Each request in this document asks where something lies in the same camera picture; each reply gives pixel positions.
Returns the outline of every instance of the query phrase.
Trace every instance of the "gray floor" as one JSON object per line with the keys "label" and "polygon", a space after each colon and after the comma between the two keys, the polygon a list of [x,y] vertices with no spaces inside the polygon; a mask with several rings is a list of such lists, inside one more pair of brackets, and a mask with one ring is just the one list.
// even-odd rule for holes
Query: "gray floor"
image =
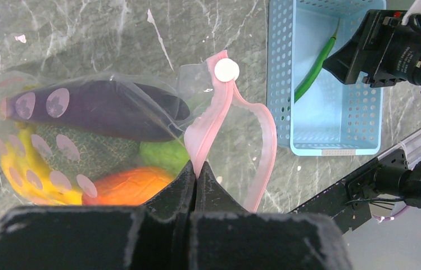
{"label": "gray floor", "polygon": [[[0,0],[0,74],[21,70],[65,79],[112,70],[175,78],[179,66],[228,48],[241,69],[240,92],[250,102],[264,103],[267,7],[267,0],[238,6],[230,0]],[[147,21],[149,8],[165,49]],[[17,40],[22,35],[26,43]],[[385,91],[381,149],[420,127],[420,89],[401,83]],[[370,158],[298,157],[279,148],[259,210],[287,212]],[[238,197],[241,181],[223,185]],[[0,169],[0,217],[23,203]]]}

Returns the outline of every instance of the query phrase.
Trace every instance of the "marble surface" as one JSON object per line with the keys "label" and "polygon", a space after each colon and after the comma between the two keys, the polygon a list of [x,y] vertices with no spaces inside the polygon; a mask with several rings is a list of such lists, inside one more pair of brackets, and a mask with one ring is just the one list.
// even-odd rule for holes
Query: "marble surface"
{"label": "marble surface", "polygon": [[[65,79],[108,70],[176,78],[181,65],[227,48],[240,66],[243,97],[264,103],[267,8],[267,0],[0,0],[0,74]],[[387,89],[381,149],[420,127],[420,88]],[[298,157],[279,148],[259,211],[288,212],[370,158]],[[248,180],[223,185],[239,196],[239,181]],[[0,217],[21,204],[0,169]]]}

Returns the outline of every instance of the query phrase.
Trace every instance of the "purple eggplant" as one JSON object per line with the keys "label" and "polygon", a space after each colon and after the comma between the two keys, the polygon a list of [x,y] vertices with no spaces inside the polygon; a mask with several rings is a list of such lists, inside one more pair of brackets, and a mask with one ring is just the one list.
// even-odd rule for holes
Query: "purple eggplant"
{"label": "purple eggplant", "polygon": [[157,87],[115,80],[69,81],[6,99],[7,119],[70,127],[134,141],[165,142],[182,134],[175,122],[189,107]]}

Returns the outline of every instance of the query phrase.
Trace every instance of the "purple cable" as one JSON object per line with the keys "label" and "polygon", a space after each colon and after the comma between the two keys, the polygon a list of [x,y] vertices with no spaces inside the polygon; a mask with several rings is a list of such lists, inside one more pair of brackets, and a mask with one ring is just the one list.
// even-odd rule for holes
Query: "purple cable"
{"label": "purple cable", "polygon": [[387,217],[387,218],[386,217],[379,217],[377,215],[373,215],[373,218],[377,219],[379,221],[379,223],[381,223],[383,221],[393,221],[394,219],[396,219],[397,217],[402,215],[405,211],[407,211],[408,208],[409,208],[409,206],[406,205],[399,212],[397,212],[393,216],[390,216],[390,217]]}

